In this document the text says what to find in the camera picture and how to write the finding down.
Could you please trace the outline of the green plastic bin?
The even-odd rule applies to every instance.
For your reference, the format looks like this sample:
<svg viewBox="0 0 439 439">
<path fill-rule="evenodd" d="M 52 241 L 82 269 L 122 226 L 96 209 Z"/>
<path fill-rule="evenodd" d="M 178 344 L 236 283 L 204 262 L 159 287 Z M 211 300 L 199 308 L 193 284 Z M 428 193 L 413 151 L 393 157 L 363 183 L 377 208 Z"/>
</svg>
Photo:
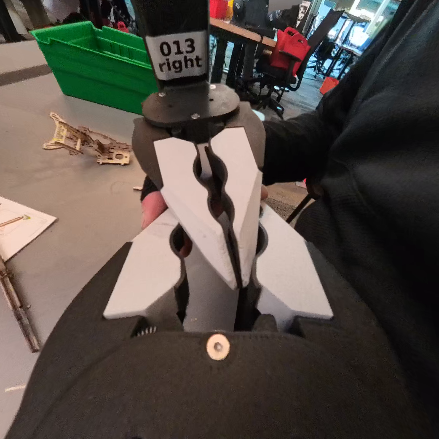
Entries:
<svg viewBox="0 0 439 439">
<path fill-rule="evenodd" d="M 158 91 L 140 36 L 90 21 L 30 31 L 63 94 L 142 114 L 142 103 Z"/>
</svg>

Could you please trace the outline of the wooden model assembly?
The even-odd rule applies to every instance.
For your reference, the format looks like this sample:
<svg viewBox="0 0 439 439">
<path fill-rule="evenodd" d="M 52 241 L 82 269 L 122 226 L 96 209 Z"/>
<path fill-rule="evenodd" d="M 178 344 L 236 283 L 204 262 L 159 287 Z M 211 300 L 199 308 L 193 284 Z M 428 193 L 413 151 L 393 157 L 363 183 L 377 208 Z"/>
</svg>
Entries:
<svg viewBox="0 0 439 439">
<path fill-rule="evenodd" d="M 54 134 L 50 141 L 43 144 L 44 150 L 63 150 L 71 156 L 87 153 L 93 156 L 99 165 L 126 166 L 130 163 L 132 146 L 128 143 L 120 142 L 86 126 L 72 126 L 55 112 L 49 113 L 49 117 L 54 122 Z"/>
</svg>

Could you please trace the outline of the person's right forearm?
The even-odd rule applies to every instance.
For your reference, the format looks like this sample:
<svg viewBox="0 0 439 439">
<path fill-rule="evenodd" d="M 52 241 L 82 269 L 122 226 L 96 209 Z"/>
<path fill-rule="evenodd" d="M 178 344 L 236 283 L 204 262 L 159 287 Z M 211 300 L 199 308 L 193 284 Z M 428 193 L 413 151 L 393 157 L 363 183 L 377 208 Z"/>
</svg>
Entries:
<svg viewBox="0 0 439 439">
<path fill-rule="evenodd" d="M 266 142 L 262 183 L 291 183 L 319 173 L 342 133 L 348 109 L 342 101 L 327 96 L 312 112 L 263 122 Z"/>
</svg>

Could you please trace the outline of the white instruction booklet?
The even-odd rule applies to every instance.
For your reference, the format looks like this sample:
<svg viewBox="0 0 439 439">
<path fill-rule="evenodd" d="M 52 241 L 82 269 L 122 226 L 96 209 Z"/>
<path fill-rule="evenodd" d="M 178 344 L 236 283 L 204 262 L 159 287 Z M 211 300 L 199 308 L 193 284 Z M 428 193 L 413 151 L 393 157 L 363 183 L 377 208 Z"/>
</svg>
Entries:
<svg viewBox="0 0 439 439">
<path fill-rule="evenodd" d="M 0 252 L 4 262 L 51 226 L 57 217 L 0 198 Z"/>
</svg>

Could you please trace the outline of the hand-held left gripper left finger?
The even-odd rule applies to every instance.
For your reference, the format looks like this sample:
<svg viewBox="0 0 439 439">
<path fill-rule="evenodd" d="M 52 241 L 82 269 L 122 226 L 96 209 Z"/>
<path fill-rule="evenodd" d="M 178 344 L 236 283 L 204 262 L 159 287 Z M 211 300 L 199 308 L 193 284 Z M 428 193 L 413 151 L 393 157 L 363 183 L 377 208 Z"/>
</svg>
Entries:
<svg viewBox="0 0 439 439">
<path fill-rule="evenodd" d="M 133 239 L 103 317 L 140 316 L 158 330 L 182 330 L 189 284 L 180 243 L 183 229 L 168 209 Z"/>
</svg>

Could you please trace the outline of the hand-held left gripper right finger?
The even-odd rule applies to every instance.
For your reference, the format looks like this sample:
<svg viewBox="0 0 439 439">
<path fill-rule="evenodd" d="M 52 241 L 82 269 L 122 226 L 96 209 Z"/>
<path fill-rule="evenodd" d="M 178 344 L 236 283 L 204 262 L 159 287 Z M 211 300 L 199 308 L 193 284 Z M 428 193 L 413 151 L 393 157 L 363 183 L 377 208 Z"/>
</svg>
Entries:
<svg viewBox="0 0 439 439">
<path fill-rule="evenodd" d="M 239 293 L 238 331 L 250 331 L 263 314 L 280 332 L 288 332 L 297 317 L 333 318 L 306 241 L 265 202 L 256 250 L 249 285 Z"/>
</svg>

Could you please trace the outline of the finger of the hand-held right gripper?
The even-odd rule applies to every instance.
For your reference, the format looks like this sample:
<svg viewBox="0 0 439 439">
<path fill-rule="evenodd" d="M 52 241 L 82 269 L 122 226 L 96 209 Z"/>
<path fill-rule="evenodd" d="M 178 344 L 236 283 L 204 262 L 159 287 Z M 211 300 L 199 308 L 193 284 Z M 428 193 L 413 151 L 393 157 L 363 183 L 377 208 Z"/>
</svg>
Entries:
<svg viewBox="0 0 439 439">
<path fill-rule="evenodd" d="M 197 147 L 170 137 L 155 141 L 154 148 L 167 206 L 217 274 L 229 288 L 238 289 L 223 228 L 209 209 L 209 191 L 197 179 Z"/>
<path fill-rule="evenodd" d="M 250 282 L 256 255 L 262 172 L 244 127 L 227 128 L 209 143 L 209 163 L 224 213 L 220 224 L 239 288 Z"/>
</svg>

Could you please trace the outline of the person's right hand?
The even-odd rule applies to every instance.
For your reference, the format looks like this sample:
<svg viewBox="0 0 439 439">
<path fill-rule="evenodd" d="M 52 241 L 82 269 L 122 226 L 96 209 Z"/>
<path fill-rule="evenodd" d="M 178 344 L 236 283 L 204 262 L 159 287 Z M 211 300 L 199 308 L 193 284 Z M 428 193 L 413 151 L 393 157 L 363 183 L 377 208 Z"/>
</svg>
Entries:
<svg viewBox="0 0 439 439">
<path fill-rule="evenodd" d="M 141 201 L 141 229 L 146 229 L 168 209 L 160 191 L 155 190 Z"/>
</svg>

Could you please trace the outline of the black office chair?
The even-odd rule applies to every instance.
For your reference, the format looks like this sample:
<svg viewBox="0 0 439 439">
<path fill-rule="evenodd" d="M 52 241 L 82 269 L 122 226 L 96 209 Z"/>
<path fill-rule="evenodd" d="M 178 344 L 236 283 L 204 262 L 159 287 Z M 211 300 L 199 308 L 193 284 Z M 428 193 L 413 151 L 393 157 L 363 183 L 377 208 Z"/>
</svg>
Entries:
<svg viewBox="0 0 439 439">
<path fill-rule="evenodd" d="M 280 51 L 287 61 L 287 68 L 273 67 L 270 64 L 270 54 L 264 51 L 255 65 L 255 73 L 250 79 L 238 77 L 235 80 L 235 91 L 242 101 L 256 105 L 256 110 L 269 108 L 283 119 L 284 107 L 281 99 L 289 86 L 297 91 L 310 58 L 310 48 L 302 57 L 297 57 L 287 51 Z"/>
</svg>

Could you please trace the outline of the long wooden background table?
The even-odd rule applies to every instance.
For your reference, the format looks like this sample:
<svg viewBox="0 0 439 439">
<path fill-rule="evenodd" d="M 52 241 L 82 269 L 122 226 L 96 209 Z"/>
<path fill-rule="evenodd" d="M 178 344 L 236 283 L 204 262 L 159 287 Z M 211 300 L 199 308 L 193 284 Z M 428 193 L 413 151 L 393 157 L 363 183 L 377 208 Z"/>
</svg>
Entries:
<svg viewBox="0 0 439 439">
<path fill-rule="evenodd" d="M 223 19 L 209 18 L 210 34 L 217 38 L 215 60 L 211 72 L 210 82 L 220 83 L 228 43 L 241 45 L 244 49 L 242 69 L 238 69 L 240 53 L 232 55 L 226 80 L 226 85 L 233 88 L 236 75 L 243 75 L 244 80 L 253 77 L 255 55 L 258 47 L 273 49 L 276 41 L 257 32 L 236 26 Z"/>
</svg>

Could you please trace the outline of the wooden model rod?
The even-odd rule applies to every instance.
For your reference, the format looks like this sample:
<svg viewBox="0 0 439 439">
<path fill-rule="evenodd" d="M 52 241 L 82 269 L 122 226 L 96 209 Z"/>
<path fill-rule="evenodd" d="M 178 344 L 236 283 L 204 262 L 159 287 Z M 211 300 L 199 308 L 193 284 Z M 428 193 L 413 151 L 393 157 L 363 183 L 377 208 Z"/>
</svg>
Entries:
<svg viewBox="0 0 439 439">
<path fill-rule="evenodd" d="M 0 287 L 30 351 L 32 353 L 39 352 L 40 344 L 28 319 L 26 310 L 11 282 L 11 272 L 6 268 L 2 257 L 0 258 Z"/>
</svg>

